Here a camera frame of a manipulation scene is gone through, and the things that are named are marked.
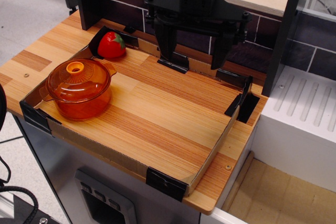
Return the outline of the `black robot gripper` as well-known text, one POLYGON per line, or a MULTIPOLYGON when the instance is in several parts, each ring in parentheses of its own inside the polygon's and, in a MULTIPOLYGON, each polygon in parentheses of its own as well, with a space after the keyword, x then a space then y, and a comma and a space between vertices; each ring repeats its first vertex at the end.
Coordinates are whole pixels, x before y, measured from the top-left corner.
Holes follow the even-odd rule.
POLYGON ((232 46, 247 37, 249 12, 225 0, 144 0, 161 57, 172 61, 177 31, 215 37, 211 69, 221 68, 232 46))

